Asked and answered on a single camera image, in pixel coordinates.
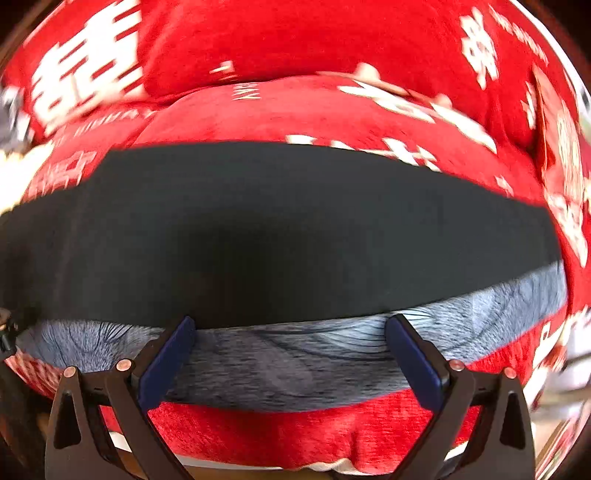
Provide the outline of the black pants with grey waistband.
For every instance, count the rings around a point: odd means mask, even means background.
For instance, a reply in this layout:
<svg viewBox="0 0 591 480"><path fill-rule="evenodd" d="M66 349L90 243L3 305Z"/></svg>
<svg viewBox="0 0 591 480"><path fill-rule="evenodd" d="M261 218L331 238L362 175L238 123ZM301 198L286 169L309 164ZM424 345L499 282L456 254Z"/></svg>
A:
<svg viewBox="0 0 591 480"><path fill-rule="evenodd" d="M566 301L545 208L352 150L113 151L77 186L1 218L19 351L95 372L189 318L194 347L165 376L181 404L359 404L407 387L385 339L394 314L473 362Z"/></svg>

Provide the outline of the grey crumpled cloth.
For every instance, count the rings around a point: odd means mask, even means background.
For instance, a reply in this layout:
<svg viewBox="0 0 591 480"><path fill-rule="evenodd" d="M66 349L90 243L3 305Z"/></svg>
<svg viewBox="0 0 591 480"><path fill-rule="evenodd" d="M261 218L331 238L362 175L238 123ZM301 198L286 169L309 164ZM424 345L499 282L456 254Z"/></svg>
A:
<svg viewBox="0 0 591 480"><path fill-rule="evenodd" d="M23 111L23 93L15 87L1 88L1 149L24 153L30 146L30 116Z"/></svg>

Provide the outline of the red pillow with white characters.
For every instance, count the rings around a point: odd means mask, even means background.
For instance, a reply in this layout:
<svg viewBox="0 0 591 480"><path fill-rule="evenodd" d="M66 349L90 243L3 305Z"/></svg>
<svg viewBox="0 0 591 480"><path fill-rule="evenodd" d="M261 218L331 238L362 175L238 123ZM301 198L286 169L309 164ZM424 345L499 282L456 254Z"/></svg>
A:
<svg viewBox="0 0 591 480"><path fill-rule="evenodd" d="M522 147L536 125L536 71L576 105L559 57L509 1L65 1L3 79L51 129L92 104L361 63L388 83L447 95Z"/></svg>

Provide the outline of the red packet with pattern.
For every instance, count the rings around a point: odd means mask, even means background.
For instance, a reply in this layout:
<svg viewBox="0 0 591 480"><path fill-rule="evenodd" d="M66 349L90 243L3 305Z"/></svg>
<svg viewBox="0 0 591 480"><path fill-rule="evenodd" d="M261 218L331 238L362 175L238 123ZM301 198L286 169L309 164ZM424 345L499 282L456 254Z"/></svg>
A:
<svg viewBox="0 0 591 480"><path fill-rule="evenodd" d="M583 234L585 178L571 112L541 68L533 67L539 134L537 160L546 203L580 265L588 261Z"/></svg>

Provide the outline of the red quilt with white characters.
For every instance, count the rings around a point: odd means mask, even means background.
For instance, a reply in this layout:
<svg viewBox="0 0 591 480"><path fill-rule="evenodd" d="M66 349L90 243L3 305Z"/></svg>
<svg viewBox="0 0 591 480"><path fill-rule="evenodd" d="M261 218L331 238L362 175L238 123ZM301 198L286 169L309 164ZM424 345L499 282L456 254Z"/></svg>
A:
<svg viewBox="0 0 591 480"><path fill-rule="evenodd" d="M114 107L68 123L58 139L42 143L52 143L53 151L14 208L77 186L113 151L222 142L363 152L545 208L566 274L567 301L558 313L473 362L445 355L402 315L447 360L491 374L513 369L530 414L534 478L563 475L565 464L580 454L578 437L590 423L589 260L580 265L546 203L537 154L493 139L455 110L337 75L206 88L163 107ZM19 351L16 334L12 314L1 304L1 475L47 479L50 413L62 374L72 366L55 368ZM376 399L304 412L181 404L166 394L147 415L189 479L204 466L392 477L433 417L408 381L405 389ZM125 469L134 479L148 479L112 409L103 406L101 414Z"/></svg>

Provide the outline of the white bed sheet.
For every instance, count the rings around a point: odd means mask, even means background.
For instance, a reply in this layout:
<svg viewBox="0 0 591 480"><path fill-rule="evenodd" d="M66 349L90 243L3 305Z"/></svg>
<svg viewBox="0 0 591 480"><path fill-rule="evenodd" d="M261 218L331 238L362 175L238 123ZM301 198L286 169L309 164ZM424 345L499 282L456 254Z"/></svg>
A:
<svg viewBox="0 0 591 480"><path fill-rule="evenodd" d="M32 148L26 154L1 151L0 214L21 202L28 185L53 151L52 143Z"/></svg>

